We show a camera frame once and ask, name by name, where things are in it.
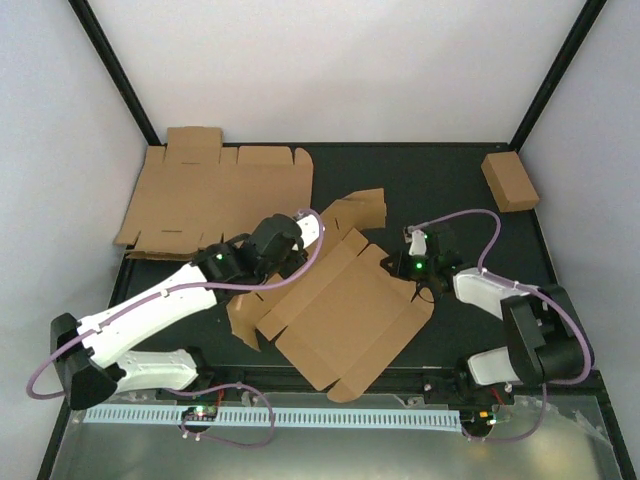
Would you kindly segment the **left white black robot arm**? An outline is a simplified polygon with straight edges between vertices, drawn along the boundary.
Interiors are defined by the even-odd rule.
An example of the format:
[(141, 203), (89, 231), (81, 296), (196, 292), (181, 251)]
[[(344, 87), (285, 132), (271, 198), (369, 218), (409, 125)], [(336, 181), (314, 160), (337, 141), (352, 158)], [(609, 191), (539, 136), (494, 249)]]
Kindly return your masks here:
[[(183, 390), (193, 399), (214, 388), (213, 372), (194, 350), (142, 352), (137, 345), (195, 313), (249, 292), (283, 287), (315, 262), (325, 227), (307, 210), (274, 214), (251, 233), (212, 244), (171, 276), (102, 312), (81, 319), (64, 313), (50, 324), (53, 365), (70, 409), (97, 406), (115, 394)], [(271, 283), (277, 276), (278, 282)]]

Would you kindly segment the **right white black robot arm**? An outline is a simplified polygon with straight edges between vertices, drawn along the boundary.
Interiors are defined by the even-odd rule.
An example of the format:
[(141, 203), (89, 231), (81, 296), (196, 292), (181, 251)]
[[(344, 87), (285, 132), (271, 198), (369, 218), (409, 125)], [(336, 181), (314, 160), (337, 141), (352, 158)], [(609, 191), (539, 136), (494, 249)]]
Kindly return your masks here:
[(454, 379), (457, 396), (476, 403), (496, 384), (577, 384), (593, 367), (593, 351), (566, 290), (522, 284), (474, 266), (461, 257), (451, 228), (410, 227), (408, 246), (383, 258), (393, 278), (412, 282), (431, 302), (452, 294), (500, 320), (506, 345), (461, 361)]

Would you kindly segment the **folded small cardboard box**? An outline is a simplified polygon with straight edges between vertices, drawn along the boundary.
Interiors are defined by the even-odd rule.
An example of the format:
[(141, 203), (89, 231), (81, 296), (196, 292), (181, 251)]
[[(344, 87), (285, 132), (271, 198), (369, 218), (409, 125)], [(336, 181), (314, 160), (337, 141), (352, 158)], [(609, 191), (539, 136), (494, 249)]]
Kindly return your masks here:
[(528, 211), (538, 205), (539, 195), (515, 151), (487, 154), (481, 170), (500, 212)]

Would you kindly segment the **stack of flat cardboard blanks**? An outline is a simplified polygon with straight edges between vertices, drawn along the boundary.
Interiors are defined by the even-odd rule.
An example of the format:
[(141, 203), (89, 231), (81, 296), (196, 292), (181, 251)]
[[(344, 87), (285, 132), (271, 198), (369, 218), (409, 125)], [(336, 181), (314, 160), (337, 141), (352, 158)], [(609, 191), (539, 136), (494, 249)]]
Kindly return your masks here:
[(303, 148), (229, 147), (218, 127), (170, 127), (150, 146), (114, 242), (137, 259), (189, 259), (311, 204), (314, 166)]

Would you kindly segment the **metal front plate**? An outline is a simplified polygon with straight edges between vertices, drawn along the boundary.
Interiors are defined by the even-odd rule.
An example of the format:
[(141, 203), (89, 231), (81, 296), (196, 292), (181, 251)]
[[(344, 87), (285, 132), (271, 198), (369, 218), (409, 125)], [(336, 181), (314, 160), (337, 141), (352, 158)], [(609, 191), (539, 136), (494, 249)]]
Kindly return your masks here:
[[(331, 408), (314, 395), (273, 407)], [(344, 409), (430, 410), (370, 396)], [(86, 424), (71, 417), (46, 479), (620, 479), (596, 401), (519, 396), (487, 440), (424, 430)]]

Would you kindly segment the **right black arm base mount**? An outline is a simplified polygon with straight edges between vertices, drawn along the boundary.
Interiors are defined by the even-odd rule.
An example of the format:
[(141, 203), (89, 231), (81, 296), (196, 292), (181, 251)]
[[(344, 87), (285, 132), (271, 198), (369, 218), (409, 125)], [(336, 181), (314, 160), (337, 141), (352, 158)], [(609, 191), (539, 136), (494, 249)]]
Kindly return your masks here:
[(476, 383), (467, 358), (459, 358), (453, 367), (425, 370), (422, 383), (427, 403), (443, 403), (451, 408), (514, 404), (514, 396), (502, 391), (502, 383), (489, 386)]

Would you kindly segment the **black aluminium rail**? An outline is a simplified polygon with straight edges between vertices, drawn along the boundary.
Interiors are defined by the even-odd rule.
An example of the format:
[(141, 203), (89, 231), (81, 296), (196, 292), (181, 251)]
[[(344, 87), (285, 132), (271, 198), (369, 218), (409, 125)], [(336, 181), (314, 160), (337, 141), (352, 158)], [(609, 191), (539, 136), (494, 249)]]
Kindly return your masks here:
[(365, 393), (423, 394), (422, 375), (435, 368), (371, 368), (337, 374), (320, 364), (299, 370), (285, 366), (217, 365), (201, 367), (208, 385), (242, 382), (268, 392), (320, 392), (333, 402), (352, 401)]

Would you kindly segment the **left black frame post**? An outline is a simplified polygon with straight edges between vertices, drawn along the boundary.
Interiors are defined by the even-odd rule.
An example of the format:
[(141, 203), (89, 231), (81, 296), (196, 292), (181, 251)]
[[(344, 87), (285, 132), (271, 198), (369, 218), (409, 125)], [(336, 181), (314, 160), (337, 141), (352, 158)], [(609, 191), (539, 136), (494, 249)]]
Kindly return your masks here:
[(162, 142), (90, 3), (87, 0), (69, 0), (68, 3), (147, 145), (161, 146)]

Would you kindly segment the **black frame post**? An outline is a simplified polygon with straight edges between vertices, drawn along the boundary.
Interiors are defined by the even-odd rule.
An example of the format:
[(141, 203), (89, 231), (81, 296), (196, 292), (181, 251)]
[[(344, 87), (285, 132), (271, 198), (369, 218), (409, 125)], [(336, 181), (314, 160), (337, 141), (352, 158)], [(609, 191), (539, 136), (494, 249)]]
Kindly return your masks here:
[(68, 3), (147, 145), (161, 146), (162, 142), (90, 3), (87, 0), (69, 0)]
[(607, 0), (584, 2), (509, 143), (512, 150), (519, 152), (525, 145), (606, 4)]

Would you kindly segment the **right black frame post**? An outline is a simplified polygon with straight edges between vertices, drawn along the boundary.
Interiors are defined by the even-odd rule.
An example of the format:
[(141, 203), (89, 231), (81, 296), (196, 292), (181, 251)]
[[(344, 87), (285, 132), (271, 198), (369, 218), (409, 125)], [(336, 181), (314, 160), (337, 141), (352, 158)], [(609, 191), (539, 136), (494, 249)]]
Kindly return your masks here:
[(525, 145), (606, 4), (607, 0), (584, 2), (509, 143), (512, 150), (519, 152)]

